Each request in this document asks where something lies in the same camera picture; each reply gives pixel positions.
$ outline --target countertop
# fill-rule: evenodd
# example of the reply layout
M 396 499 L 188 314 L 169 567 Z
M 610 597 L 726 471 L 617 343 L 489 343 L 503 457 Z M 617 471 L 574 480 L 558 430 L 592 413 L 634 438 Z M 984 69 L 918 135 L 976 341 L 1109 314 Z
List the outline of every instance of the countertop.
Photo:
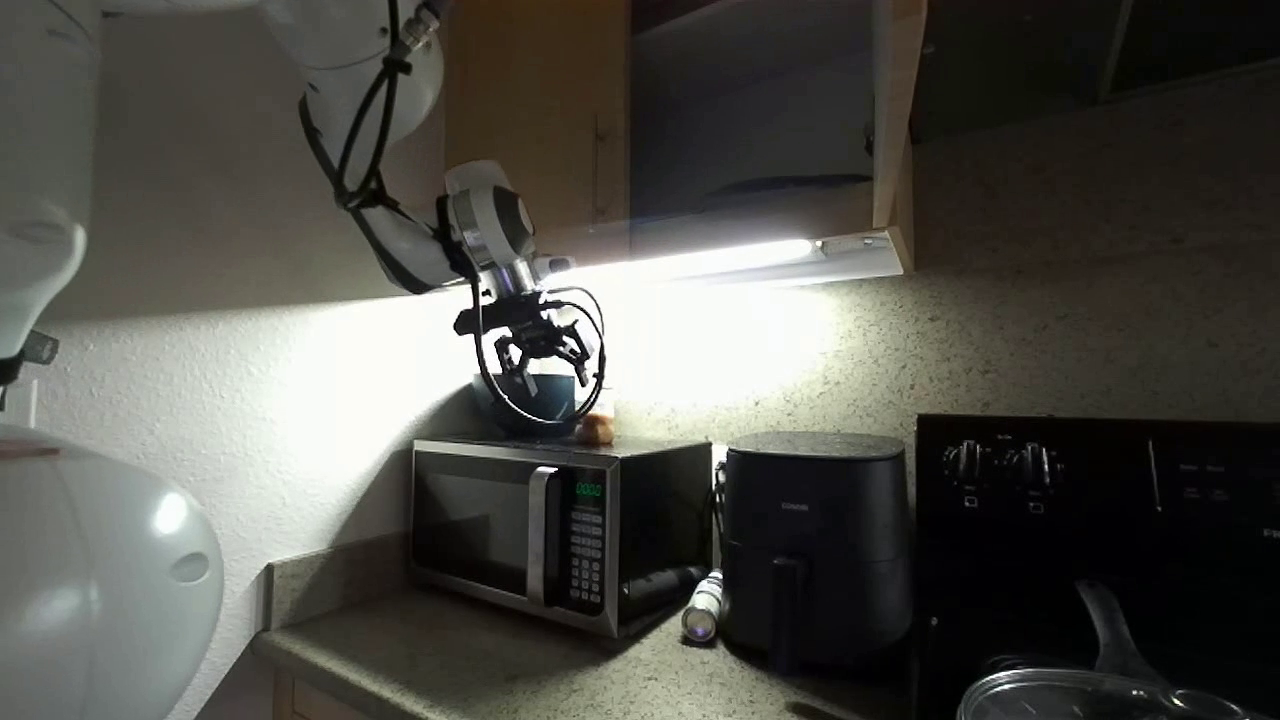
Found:
M 270 629 L 275 668 L 366 717 L 439 720 L 900 720 L 904 679 L 777 675 L 726 649 L 681 642 L 681 616 L 606 649 L 475 598 L 396 586 Z

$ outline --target cabinet door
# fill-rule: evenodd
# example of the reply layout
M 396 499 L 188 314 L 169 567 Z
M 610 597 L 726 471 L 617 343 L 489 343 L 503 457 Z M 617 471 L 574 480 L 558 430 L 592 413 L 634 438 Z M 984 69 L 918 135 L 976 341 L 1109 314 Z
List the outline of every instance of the cabinet door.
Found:
M 626 249 L 626 0 L 464 0 L 444 25 L 444 160 L 500 160 L 553 255 Z

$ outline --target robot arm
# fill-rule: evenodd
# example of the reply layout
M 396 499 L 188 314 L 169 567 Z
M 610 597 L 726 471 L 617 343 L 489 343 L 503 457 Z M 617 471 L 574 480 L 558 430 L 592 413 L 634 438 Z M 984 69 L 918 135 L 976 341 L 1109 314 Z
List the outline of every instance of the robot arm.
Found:
M 36 349 L 47 349 L 32 343 L 32 326 L 85 255 L 99 12 L 238 5 L 253 0 L 14 0 L 3 7 L 0 65 L 39 73 L 0 73 L 0 389 L 39 357 Z M 527 217 L 503 170 L 494 164 L 452 167 L 446 195 L 437 199 L 437 228 L 404 217 L 378 174 L 385 151 L 437 107 L 444 5 L 259 0 L 259 12 L 304 73 L 304 135 L 385 277 L 404 291 L 466 280 L 471 308 L 455 330 L 475 341 L 479 377 L 500 408 L 524 424 L 573 427 L 602 385 L 601 305 L 574 305 L 537 284 Z M 527 385 L 533 363 L 564 358 L 583 389 L 596 389 L 573 413 L 537 415 L 489 378 L 489 357 L 516 385 Z

